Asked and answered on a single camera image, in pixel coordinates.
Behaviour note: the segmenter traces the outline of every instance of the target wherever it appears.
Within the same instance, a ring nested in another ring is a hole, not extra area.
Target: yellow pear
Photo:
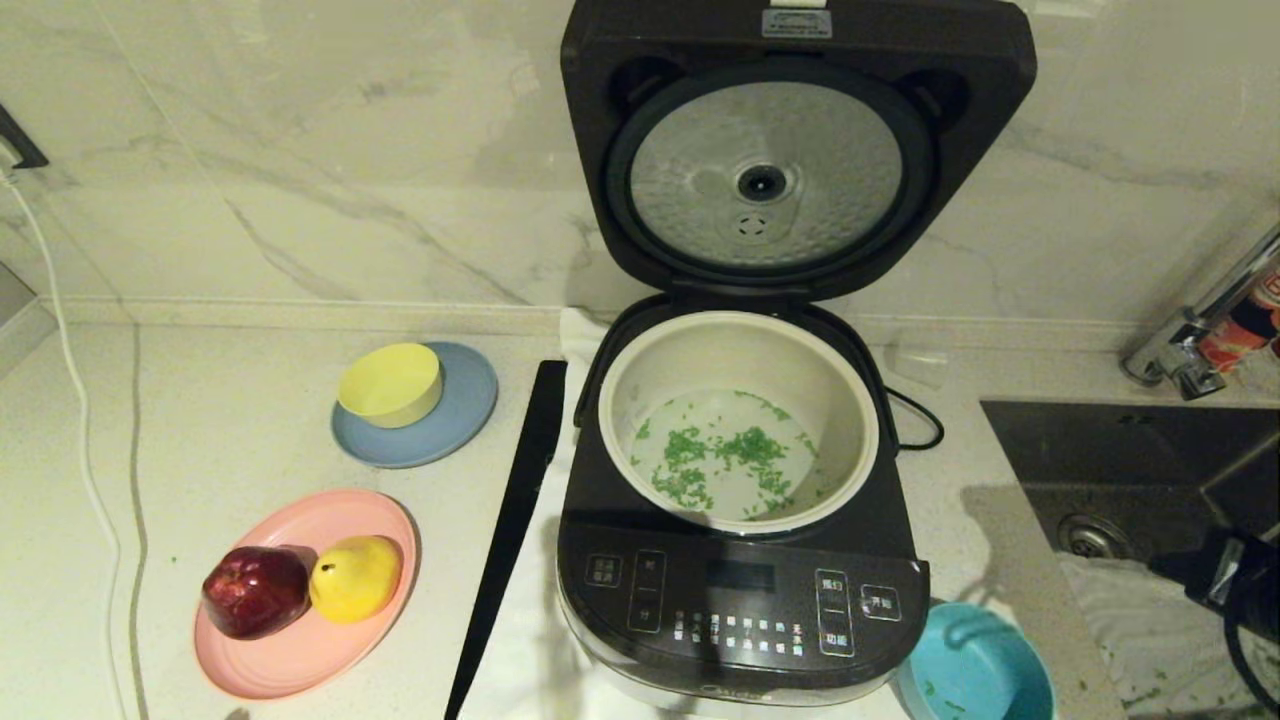
[[[399,584],[401,553],[379,536],[339,541],[311,570],[311,606],[332,623],[358,623],[387,607]]]

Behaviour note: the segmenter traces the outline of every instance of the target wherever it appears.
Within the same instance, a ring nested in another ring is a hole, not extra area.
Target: button
[[[598,588],[616,588],[622,582],[622,559],[613,555],[593,555],[586,559],[586,584]]]
[[[863,585],[863,615],[872,620],[897,623],[902,619],[902,605],[897,601],[897,591],[883,585]]]
[[[818,651],[836,657],[854,656],[854,633],[849,615],[822,610],[818,612]]]
[[[631,611],[627,626],[641,633],[657,633],[662,628],[662,594],[637,589],[631,593]]]
[[[840,570],[818,570],[814,574],[818,587],[818,609],[849,612],[849,580]]]
[[[636,589],[662,592],[662,578],[667,571],[667,553],[641,550],[636,553]]]

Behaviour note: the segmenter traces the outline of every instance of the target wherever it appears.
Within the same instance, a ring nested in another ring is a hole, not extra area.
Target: rice cooker
[[[570,115],[609,254],[659,293],[576,411],[564,616],[658,707],[796,716],[884,683],[924,628],[888,398],[815,305],[883,275],[1030,90],[996,0],[577,0]]]

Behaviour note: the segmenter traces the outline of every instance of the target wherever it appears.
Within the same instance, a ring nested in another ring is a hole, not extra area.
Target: marble wall
[[[856,314],[1149,320],[1280,205],[1274,0],[1023,0],[1037,86]],[[0,100],[68,293],[618,309],[571,0],[24,0]],[[45,291],[0,202],[0,261]]]

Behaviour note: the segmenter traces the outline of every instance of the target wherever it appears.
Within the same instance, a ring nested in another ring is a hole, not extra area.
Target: blue bowl
[[[965,602],[929,610],[895,678],[915,720],[1051,720],[1053,685],[1023,633]]]

